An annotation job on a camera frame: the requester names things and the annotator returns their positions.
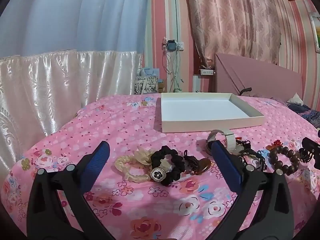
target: striped wallpaper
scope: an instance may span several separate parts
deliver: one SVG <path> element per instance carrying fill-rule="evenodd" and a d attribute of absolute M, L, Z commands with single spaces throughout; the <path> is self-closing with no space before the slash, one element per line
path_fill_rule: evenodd
<path fill-rule="evenodd" d="M 275 0 L 281 25 L 279 65 L 299 72 L 303 79 L 303 100 L 306 105 L 320 110 L 320 54 L 315 51 L 315 42 L 309 12 L 315 12 L 310 0 Z M 145 36 L 144 66 L 160 69 L 160 78 L 166 91 L 172 84 L 172 76 L 163 65 L 162 40 L 175 39 L 184 42 L 184 51 L 179 52 L 178 72 L 183 92 L 211 91 L 208 77 L 194 75 L 193 39 L 188 15 L 187 0 L 149 0 Z"/>

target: curtain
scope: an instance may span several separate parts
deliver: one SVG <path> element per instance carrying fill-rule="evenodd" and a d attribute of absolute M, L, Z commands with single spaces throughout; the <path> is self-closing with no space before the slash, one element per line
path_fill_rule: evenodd
<path fill-rule="evenodd" d="M 189 0 L 202 64 L 226 53 L 278 63 L 281 32 L 274 0 Z"/>
<path fill-rule="evenodd" d="M 0 16 L 0 182 L 83 106 L 133 94 L 148 0 L 10 0 Z"/>

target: beige scrunchie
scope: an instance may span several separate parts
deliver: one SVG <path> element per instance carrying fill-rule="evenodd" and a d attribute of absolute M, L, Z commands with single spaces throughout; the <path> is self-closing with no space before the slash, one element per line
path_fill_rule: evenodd
<path fill-rule="evenodd" d="M 132 164 L 141 163 L 145 167 L 149 166 L 150 171 L 152 170 L 151 167 L 151 155 L 155 152 L 155 150 L 145 150 L 141 147 L 138 147 L 138 151 L 133 152 L 132 155 L 120 156 L 115 161 L 115 167 L 118 171 L 124 174 L 124 180 L 135 182 L 135 183 L 142 183 L 151 180 L 149 174 L 144 175 L 132 175 L 130 174 L 130 166 L 127 166 L 126 163 L 131 162 Z M 168 163 L 166 159 L 161 160 L 160 168 L 162 168 L 165 172 L 168 172 L 171 165 Z"/>

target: blue curtain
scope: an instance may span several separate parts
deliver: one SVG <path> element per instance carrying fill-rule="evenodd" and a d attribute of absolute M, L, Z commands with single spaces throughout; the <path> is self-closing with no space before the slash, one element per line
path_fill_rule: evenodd
<path fill-rule="evenodd" d="M 147 0 L 10 0 L 0 57 L 49 51 L 144 49 Z"/>

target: picture frame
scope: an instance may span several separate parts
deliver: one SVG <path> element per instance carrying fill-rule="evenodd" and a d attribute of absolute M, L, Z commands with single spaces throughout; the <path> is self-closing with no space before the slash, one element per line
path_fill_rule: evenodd
<path fill-rule="evenodd" d="M 320 14 L 319 13 L 309 13 L 309 18 L 313 30 L 313 36 L 316 44 L 316 52 L 320 53 Z"/>

